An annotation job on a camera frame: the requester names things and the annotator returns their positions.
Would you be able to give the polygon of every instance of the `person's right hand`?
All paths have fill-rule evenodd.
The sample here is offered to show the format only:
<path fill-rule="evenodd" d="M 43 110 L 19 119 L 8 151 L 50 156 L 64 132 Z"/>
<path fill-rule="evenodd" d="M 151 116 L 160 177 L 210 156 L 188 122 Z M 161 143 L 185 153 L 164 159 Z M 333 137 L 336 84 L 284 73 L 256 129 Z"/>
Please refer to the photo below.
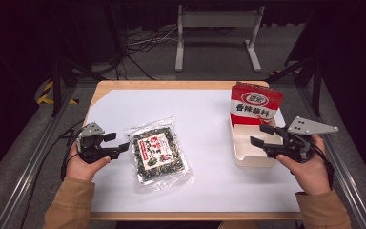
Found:
<path fill-rule="evenodd" d="M 77 154 L 76 142 L 73 142 L 67 164 L 66 177 L 92 181 L 96 172 L 105 167 L 111 160 L 109 156 L 106 156 L 92 164 L 88 164 L 80 156 L 76 156 Z"/>
<path fill-rule="evenodd" d="M 312 140 L 314 145 L 325 153 L 323 139 L 318 135 L 312 135 Z M 295 175 L 296 181 L 306 194 L 319 195 L 331 191 L 328 173 L 320 156 L 314 155 L 306 163 L 298 163 L 284 155 L 278 155 L 276 159 Z"/>

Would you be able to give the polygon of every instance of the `plastic bag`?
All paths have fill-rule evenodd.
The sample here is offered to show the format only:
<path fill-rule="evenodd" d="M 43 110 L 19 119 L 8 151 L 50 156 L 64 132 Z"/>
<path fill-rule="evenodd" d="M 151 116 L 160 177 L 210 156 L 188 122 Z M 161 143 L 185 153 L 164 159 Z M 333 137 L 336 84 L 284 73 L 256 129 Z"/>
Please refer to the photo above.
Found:
<path fill-rule="evenodd" d="M 174 118 L 148 123 L 126 132 L 140 185 L 138 192 L 151 192 L 193 182 L 193 173 L 174 132 Z"/>

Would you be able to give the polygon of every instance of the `black cable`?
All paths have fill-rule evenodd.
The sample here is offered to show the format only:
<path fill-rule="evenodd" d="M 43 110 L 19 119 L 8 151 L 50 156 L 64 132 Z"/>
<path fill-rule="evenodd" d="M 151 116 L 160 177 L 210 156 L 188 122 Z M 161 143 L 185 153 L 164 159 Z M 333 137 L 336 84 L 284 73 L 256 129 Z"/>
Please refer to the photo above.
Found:
<path fill-rule="evenodd" d="M 115 67 L 116 67 L 116 64 L 112 63 L 109 67 L 107 67 L 105 69 L 98 70 L 98 71 L 92 71 L 92 72 L 95 73 L 95 74 L 100 74 L 100 75 L 103 76 L 103 74 L 111 72 L 113 69 L 115 69 Z M 76 76 L 78 76 L 78 77 L 89 77 L 85 73 L 76 73 Z"/>
<path fill-rule="evenodd" d="M 63 138 L 67 133 L 69 133 L 75 126 L 77 126 L 78 124 L 82 123 L 84 120 L 80 120 L 78 121 L 77 123 L 73 124 L 64 134 L 60 135 L 53 143 L 52 145 L 50 146 L 50 148 L 47 150 L 46 154 L 44 155 L 43 159 L 41 160 L 39 166 L 38 166 L 38 169 L 37 169 L 37 174 L 35 175 L 34 179 L 33 179 L 33 184 L 31 186 L 31 189 L 30 189 L 30 195 L 29 195 L 29 199 L 28 199 L 28 203 L 26 205 L 26 210 L 25 210 L 25 213 L 23 214 L 23 218 L 22 218 L 22 222 L 20 223 L 20 228 L 22 229 L 25 225 L 25 222 L 26 222 L 26 217 L 28 215 L 28 211 L 29 211 L 29 208 L 30 208 L 30 205 L 31 205 L 31 200 L 32 200 L 32 197 L 33 197 L 33 193 L 34 193 L 34 190 L 35 190 L 35 186 L 37 184 L 37 179 L 38 179 L 38 176 L 40 175 L 40 172 L 41 172 L 41 169 L 43 168 L 43 164 L 44 162 L 46 161 L 47 159 L 47 156 L 49 155 L 50 151 L 52 150 L 52 148 L 54 147 L 54 145 L 61 139 Z"/>
<path fill-rule="evenodd" d="M 120 61 L 121 65 L 123 66 L 124 68 L 124 73 L 122 73 L 119 69 L 118 69 L 118 66 L 115 67 L 115 73 L 117 74 L 117 80 L 120 79 L 120 76 L 123 77 L 124 79 L 126 80 L 129 80 L 127 78 L 127 70 L 126 70 L 126 67 L 124 66 L 124 62 L 123 60 Z"/>
<path fill-rule="evenodd" d="M 129 42 L 129 43 L 136 42 L 136 41 L 141 41 L 141 40 L 143 40 L 143 38 L 138 32 L 130 34 L 130 35 L 127 36 L 127 42 Z"/>
<path fill-rule="evenodd" d="M 154 39 L 156 39 L 158 36 L 160 36 L 160 33 L 159 33 L 159 32 L 151 32 L 151 33 L 149 33 L 149 34 L 147 35 L 147 37 L 143 38 L 139 33 L 143 33 L 143 32 L 136 32 L 136 33 L 130 34 L 130 35 L 128 36 L 128 38 L 127 38 L 127 39 L 129 39 L 130 37 L 132 38 L 132 41 L 131 41 L 131 42 L 129 42 L 129 44 L 128 44 L 128 45 L 133 45 L 133 43 L 140 43 L 140 42 L 142 42 L 142 43 L 146 43 L 146 42 L 148 42 L 148 41 L 150 41 L 150 40 L 154 40 Z M 134 39 L 134 38 L 133 38 L 133 36 L 135 36 L 135 35 L 137 35 L 137 36 L 139 37 L 139 39 Z"/>
<path fill-rule="evenodd" d="M 129 52 L 129 54 L 135 54 L 137 52 L 148 52 L 159 44 L 163 44 L 170 40 L 173 40 L 170 37 L 173 37 L 175 34 L 176 34 L 176 28 L 173 29 L 172 31 L 158 32 L 156 34 L 156 36 L 152 36 L 153 35 L 153 32 L 152 32 L 145 39 L 141 38 L 141 40 L 137 40 L 137 41 L 135 41 L 135 39 L 133 39 L 132 42 L 130 42 L 127 45 L 126 49 L 128 51 L 133 51 L 133 52 Z M 130 48 L 129 46 L 138 46 L 138 48 Z"/>
<path fill-rule="evenodd" d="M 149 76 L 147 73 L 145 73 L 145 71 L 135 61 L 133 61 L 133 59 L 129 55 L 127 55 L 127 57 L 129 57 L 129 59 L 132 61 L 132 63 L 134 63 L 136 65 L 136 67 L 138 67 L 138 69 L 140 69 L 142 71 L 142 73 L 144 73 L 148 78 L 150 78 L 152 80 L 156 80 L 152 76 Z"/>
<path fill-rule="evenodd" d="M 332 189 L 333 183 L 334 183 L 334 178 L 335 178 L 335 168 L 333 167 L 332 163 L 328 160 L 326 155 L 323 153 L 323 151 L 319 147 L 317 147 L 313 143 L 311 143 L 311 147 L 312 147 L 312 149 L 315 150 L 315 153 L 323 159 L 323 162 L 326 167 L 326 172 L 328 174 L 329 186 Z"/>
<path fill-rule="evenodd" d="M 68 146 L 67 152 L 64 154 L 64 159 L 62 161 L 62 165 L 61 165 L 61 180 L 64 181 L 65 175 L 67 174 L 67 164 L 68 164 L 68 156 L 70 154 L 71 148 L 72 148 L 72 144 L 73 142 L 78 138 L 79 134 L 82 132 L 83 128 L 79 129 L 76 134 L 73 136 L 72 140 L 71 140 L 71 144 Z"/>
<path fill-rule="evenodd" d="M 66 166 L 68 166 L 68 163 L 70 162 L 70 160 L 71 160 L 72 158 L 74 158 L 74 157 L 78 156 L 78 155 L 81 155 L 81 153 L 77 153 L 76 155 L 71 156 L 70 158 L 68 158 L 67 163 L 65 163 L 65 165 L 66 165 Z"/>
<path fill-rule="evenodd" d="M 109 80 L 108 78 L 105 78 L 105 77 L 103 77 L 103 76 L 102 76 L 102 75 L 100 75 L 100 74 L 97 74 L 97 73 L 94 73 L 94 72 L 92 72 L 92 71 L 90 71 L 90 70 L 85 69 L 85 68 L 84 68 L 84 67 L 82 67 L 81 65 L 79 65 L 79 64 L 77 64 L 77 63 L 75 63 L 75 62 L 73 62 L 72 60 L 70 60 L 70 59 L 68 59 L 68 58 L 62 58 L 62 60 L 63 60 L 65 63 L 67 63 L 67 64 L 69 64 L 69 65 L 73 66 L 73 67 L 74 67 L 75 69 L 77 69 L 78 71 L 80 71 L 80 72 L 84 73 L 85 75 L 87 75 L 87 76 L 89 76 L 89 77 L 91 77 L 91 78 L 93 78 L 93 79 L 95 79 L 95 80 L 97 80 L 97 81 Z"/>

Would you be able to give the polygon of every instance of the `seaweed snack package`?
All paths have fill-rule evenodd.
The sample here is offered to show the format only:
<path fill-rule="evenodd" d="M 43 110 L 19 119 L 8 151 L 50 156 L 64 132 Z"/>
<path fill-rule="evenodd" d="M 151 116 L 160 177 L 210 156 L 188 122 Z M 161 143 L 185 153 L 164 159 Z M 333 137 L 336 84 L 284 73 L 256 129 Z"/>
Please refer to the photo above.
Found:
<path fill-rule="evenodd" d="M 269 123 L 280 107 L 283 94 L 274 88 L 237 82 L 232 87 L 232 125 Z"/>
<path fill-rule="evenodd" d="M 126 132 L 140 184 L 135 186 L 138 192 L 158 191 L 193 182 L 193 173 L 183 155 L 173 124 L 174 118 L 170 117 Z"/>

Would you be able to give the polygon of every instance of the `brown sleeve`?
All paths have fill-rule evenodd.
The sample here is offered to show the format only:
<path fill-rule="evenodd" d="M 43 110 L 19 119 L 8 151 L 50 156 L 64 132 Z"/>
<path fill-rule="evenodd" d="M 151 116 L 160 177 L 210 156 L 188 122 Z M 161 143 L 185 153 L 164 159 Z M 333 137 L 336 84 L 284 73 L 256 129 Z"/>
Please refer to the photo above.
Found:
<path fill-rule="evenodd" d="M 93 195 L 94 183 L 65 177 L 46 212 L 44 228 L 88 228 Z"/>
<path fill-rule="evenodd" d="M 316 196 L 296 193 L 305 228 L 352 228 L 347 210 L 335 190 Z"/>

